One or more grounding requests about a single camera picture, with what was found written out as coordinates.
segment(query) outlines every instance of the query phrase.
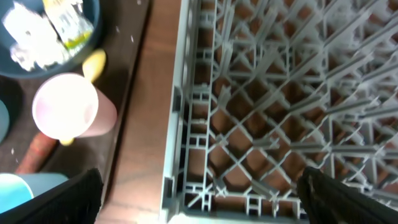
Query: dish rack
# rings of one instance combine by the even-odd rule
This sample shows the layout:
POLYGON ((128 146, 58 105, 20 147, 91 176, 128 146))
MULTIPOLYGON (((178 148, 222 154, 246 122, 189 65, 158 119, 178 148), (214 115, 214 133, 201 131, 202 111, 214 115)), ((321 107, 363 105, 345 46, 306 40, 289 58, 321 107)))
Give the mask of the dish rack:
POLYGON ((183 0, 161 220, 307 222, 305 166, 397 209, 397 9, 183 0))

